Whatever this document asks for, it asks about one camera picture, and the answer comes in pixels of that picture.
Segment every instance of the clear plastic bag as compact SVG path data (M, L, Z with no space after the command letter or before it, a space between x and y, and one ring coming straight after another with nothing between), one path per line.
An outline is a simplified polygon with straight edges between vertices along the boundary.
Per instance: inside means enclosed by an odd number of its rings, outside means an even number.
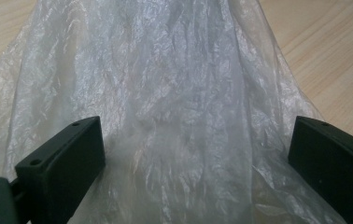
M99 115L71 223L343 223L287 163L300 92L258 1L50 1L0 58L0 175Z

